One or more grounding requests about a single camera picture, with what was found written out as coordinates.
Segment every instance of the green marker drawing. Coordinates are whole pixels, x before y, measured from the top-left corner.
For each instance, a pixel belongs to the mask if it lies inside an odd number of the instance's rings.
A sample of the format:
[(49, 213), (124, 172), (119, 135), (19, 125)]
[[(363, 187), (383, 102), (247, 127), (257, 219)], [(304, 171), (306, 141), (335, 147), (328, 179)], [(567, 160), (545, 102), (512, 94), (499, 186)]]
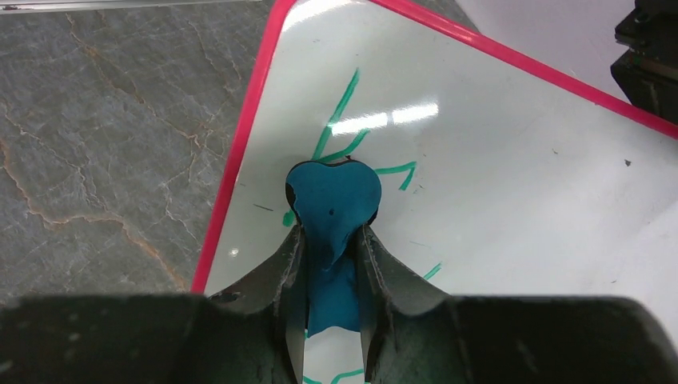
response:
[(337, 376), (335, 376), (335, 377), (332, 379), (332, 381), (331, 381), (330, 384), (337, 384), (337, 383), (338, 383), (340, 380), (342, 380), (343, 378), (350, 378), (350, 377), (352, 377), (352, 376), (356, 376), (356, 375), (359, 375), (359, 374), (363, 374), (364, 372), (365, 372), (365, 370), (363, 370), (362, 368), (360, 368), (359, 370), (353, 370), (353, 371), (351, 371), (351, 372), (344, 372), (343, 374), (338, 374)]
[[(427, 274), (424, 275), (424, 280), (428, 281), (433, 276), (435, 276), (438, 272), (440, 272), (440, 270), (442, 269), (442, 265), (443, 265), (442, 262), (437, 263), (436, 266), (434, 266)], [(351, 377), (356, 376), (358, 374), (363, 374), (364, 372), (365, 372), (365, 370), (360, 368), (359, 370), (352, 370), (350, 372), (344, 372), (343, 374), (338, 374), (337, 376), (335, 376), (332, 379), (330, 384), (338, 384), (339, 381), (342, 380), (343, 378), (351, 378)], [(322, 382), (316, 382), (315, 380), (307, 378), (306, 376), (304, 376), (304, 382), (306, 384), (322, 384)]]
[[(349, 104), (349, 101), (351, 100), (353, 92), (355, 91), (359, 81), (360, 81), (360, 69), (356, 68), (355, 72), (353, 72), (353, 76), (351, 77), (351, 81), (346, 86), (346, 90), (344, 91), (344, 94), (341, 96), (341, 99), (339, 100), (339, 104), (337, 104), (337, 107), (334, 109), (334, 113), (332, 114), (332, 116), (330, 116), (329, 120), (327, 121), (327, 124), (325, 125), (325, 128), (323, 128), (322, 132), (320, 133), (320, 138), (318, 139), (318, 142), (316, 144), (316, 149), (313, 151), (311, 160), (328, 163), (338, 160), (340, 158), (344, 158), (350, 155), (356, 148), (358, 148), (358, 146), (365, 139), (365, 136), (369, 134), (369, 129), (363, 129), (360, 132), (358, 132), (356, 137), (343, 150), (339, 150), (338, 152), (335, 152), (333, 154), (322, 156), (322, 153), (325, 150), (325, 147), (327, 146), (329, 138), (332, 137), (332, 128), (339, 122), (339, 119), (341, 119), (341, 115), (344, 113), (346, 106)], [(407, 164), (404, 164), (402, 166), (380, 168), (374, 171), (377, 174), (399, 174), (401, 172), (409, 172), (405, 180), (402, 182), (400, 188), (398, 188), (398, 190), (407, 190), (409, 183), (412, 181), (412, 177), (414, 177), (414, 170), (416, 168), (417, 162), (408, 162)], [(292, 224), (294, 224), (294, 212), (292, 210), (288, 210), (282, 217), (282, 225), (292, 226)]]

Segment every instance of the green marker mark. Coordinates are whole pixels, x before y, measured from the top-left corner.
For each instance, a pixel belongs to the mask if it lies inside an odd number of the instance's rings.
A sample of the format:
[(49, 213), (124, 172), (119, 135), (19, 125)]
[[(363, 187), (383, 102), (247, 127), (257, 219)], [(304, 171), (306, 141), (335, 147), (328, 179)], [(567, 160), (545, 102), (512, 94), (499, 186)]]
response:
[(427, 274), (424, 275), (424, 280), (426, 281), (430, 280), (433, 276), (435, 276), (438, 273), (438, 271), (441, 270), (441, 268), (442, 263), (441, 262), (437, 263), (432, 270), (430, 270)]
[(407, 178), (405, 178), (405, 180), (401, 184), (401, 187), (398, 188), (399, 190), (407, 190), (409, 183), (412, 181), (412, 177), (414, 176), (414, 170), (416, 168), (417, 162), (408, 162), (407, 164), (404, 164), (402, 166), (393, 166), (391, 168), (379, 168), (374, 170), (374, 172), (377, 174), (399, 174), (400, 172), (409, 171)]
[(337, 384), (343, 378), (350, 378), (350, 377), (356, 376), (358, 374), (363, 374), (364, 372), (365, 372), (365, 370), (359, 369), (359, 370), (354, 370), (354, 371), (351, 371), (351, 372), (345, 372), (343, 374), (338, 374), (337, 376), (335, 376), (332, 379), (331, 384)]
[[(356, 137), (343, 150), (340, 150), (333, 154), (322, 156), (322, 153), (323, 151), (325, 151), (325, 147), (327, 146), (329, 138), (332, 137), (332, 128), (341, 119), (341, 115), (344, 113), (346, 106), (349, 104), (349, 101), (351, 100), (353, 92), (355, 91), (359, 81), (360, 81), (360, 69), (356, 68), (355, 72), (353, 72), (353, 76), (351, 77), (351, 81), (346, 86), (346, 90), (344, 91), (344, 94), (341, 96), (341, 100), (339, 100), (339, 104), (337, 104), (337, 107), (334, 109), (334, 113), (329, 118), (327, 124), (325, 125), (325, 128), (323, 128), (320, 134), (320, 138), (318, 139), (318, 142), (316, 144), (316, 149), (313, 151), (313, 156), (311, 156), (311, 160), (328, 163), (338, 160), (340, 158), (344, 158), (350, 155), (356, 148), (358, 148), (362, 141), (365, 140), (365, 136), (367, 136), (367, 134), (369, 133), (369, 129), (363, 129), (360, 132), (358, 132)], [(412, 178), (414, 177), (414, 170), (416, 168), (417, 162), (409, 162), (407, 164), (404, 164), (403, 166), (380, 168), (378, 170), (375, 170), (375, 172), (377, 172), (377, 174), (399, 174), (400, 172), (409, 172), (407, 177), (401, 184), (400, 188), (398, 188), (399, 190), (407, 190), (409, 183), (412, 181)], [(282, 217), (282, 225), (292, 226), (294, 224), (294, 219), (295, 219), (294, 212), (292, 210), (288, 210)]]
[(325, 128), (322, 130), (320, 139), (316, 144), (316, 150), (313, 152), (313, 156), (311, 156), (311, 160), (318, 160), (320, 156), (322, 156), (322, 151), (325, 150), (327, 141), (329, 140), (329, 137), (332, 136), (332, 127), (334, 126), (334, 124), (337, 124), (337, 122), (341, 118), (341, 114), (344, 113), (344, 110), (346, 109), (346, 106), (349, 104), (349, 100), (351, 100), (351, 96), (353, 96), (353, 91), (356, 89), (356, 86), (358, 85), (359, 81), (360, 81), (360, 69), (356, 68), (356, 71), (353, 72), (353, 77), (351, 78), (351, 81), (347, 85), (344, 94), (341, 96), (341, 100), (339, 100), (339, 104), (337, 104), (337, 108), (334, 109), (334, 113), (329, 118), (329, 121), (327, 121)]
[(353, 139), (353, 141), (349, 144), (349, 146), (347, 146), (343, 150), (340, 150), (339, 152), (335, 152), (333, 154), (328, 154), (327, 156), (324, 156), (323, 158), (319, 158), (318, 161), (319, 162), (333, 162), (334, 160), (338, 160), (340, 158), (345, 158), (346, 156), (351, 154), (351, 152), (353, 152), (360, 145), (360, 143), (363, 141), (363, 139), (365, 138), (365, 136), (367, 136), (368, 133), (369, 133), (369, 130), (361, 130), (360, 132), (358, 132), (358, 135)]

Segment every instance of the table surface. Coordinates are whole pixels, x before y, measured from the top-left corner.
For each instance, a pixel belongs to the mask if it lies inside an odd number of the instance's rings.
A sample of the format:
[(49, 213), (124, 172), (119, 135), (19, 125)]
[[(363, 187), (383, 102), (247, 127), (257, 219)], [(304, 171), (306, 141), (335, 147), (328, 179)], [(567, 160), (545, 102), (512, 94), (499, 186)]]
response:
[(0, 304), (188, 290), (270, 7), (2, 17)]

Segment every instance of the whiteboard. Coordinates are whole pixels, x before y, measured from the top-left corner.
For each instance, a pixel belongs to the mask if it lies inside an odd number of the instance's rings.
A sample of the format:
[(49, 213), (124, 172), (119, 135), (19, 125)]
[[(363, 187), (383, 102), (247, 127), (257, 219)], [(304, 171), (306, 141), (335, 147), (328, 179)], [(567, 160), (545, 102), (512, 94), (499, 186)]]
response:
[[(450, 294), (629, 296), (678, 339), (678, 129), (405, 0), (276, 3), (194, 291), (278, 248), (285, 176), (352, 84), (321, 155), (382, 170), (372, 227), (405, 265)], [(363, 382), (359, 345), (309, 339), (305, 380)]]

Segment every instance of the red whiteboard frame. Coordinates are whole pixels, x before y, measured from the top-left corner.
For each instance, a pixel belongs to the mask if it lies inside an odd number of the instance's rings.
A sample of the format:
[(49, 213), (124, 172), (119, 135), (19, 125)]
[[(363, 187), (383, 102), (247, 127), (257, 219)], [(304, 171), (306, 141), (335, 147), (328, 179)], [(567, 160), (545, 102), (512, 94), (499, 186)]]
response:
[[(481, 52), (489, 54), (511, 66), (515, 66), (525, 72), (537, 76), (555, 86), (568, 90), (582, 98), (603, 106), (612, 112), (616, 112), (626, 118), (643, 124), (671, 138), (678, 138), (678, 126), (667, 122), (657, 116), (640, 110), (626, 102), (621, 101), (605, 92), (593, 88), (575, 78), (563, 74), (558, 70), (525, 56), (515, 50), (503, 46), (490, 38), (486, 38), (476, 32), (468, 30), (466, 27), (449, 21), (439, 14), (425, 9), (410, 2), (409, 0), (370, 0), (371, 2), (383, 6), (384, 8), (401, 14), (415, 22), (418, 22), (432, 30), (436, 30), (445, 36), (454, 38), (463, 42)], [(221, 237), (221, 228), (224, 226), (226, 213), (229, 209), (233, 188), (237, 174), (242, 164), (242, 158), (245, 154), (245, 148), (249, 140), (249, 133), (252, 130), (254, 116), (257, 114), (261, 93), (264, 90), (266, 78), (269, 73), (273, 53), (275, 52), (277, 41), (280, 38), (282, 25), (296, 0), (277, 0), (273, 4), (269, 20), (264, 30), (264, 36), (261, 40), (257, 61), (254, 64), (252, 76), (249, 80), (245, 101), (243, 103), (240, 119), (237, 122), (233, 144), (226, 160), (224, 177), (221, 180), (219, 191), (217, 192), (217, 201), (214, 203), (212, 218), (209, 220), (207, 235), (203, 243), (200, 259), (197, 262), (195, 277), (191, 291), (194, 293), (203, 293), (207, 285), (209, 271), (212, 268), (214, 254), (217, 251), (219, 238)]]

